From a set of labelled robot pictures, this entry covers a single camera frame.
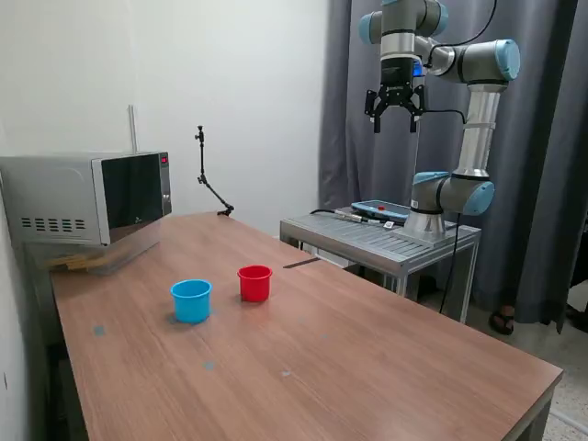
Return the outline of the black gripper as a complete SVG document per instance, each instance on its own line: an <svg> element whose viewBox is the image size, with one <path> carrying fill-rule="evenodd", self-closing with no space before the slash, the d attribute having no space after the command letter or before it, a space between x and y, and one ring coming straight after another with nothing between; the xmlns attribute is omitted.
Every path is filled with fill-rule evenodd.
<svg viewBox="0 0 588 441"><path fill-rule="evenodd" d="M420 117L426 109L425 85L413 89L412 57L394 57L380 61L381 76L378 92L368 89L364 112L375 133L381 132L381 117L388 107L404 107L411 114L410 133L416 133Z"/></svg>

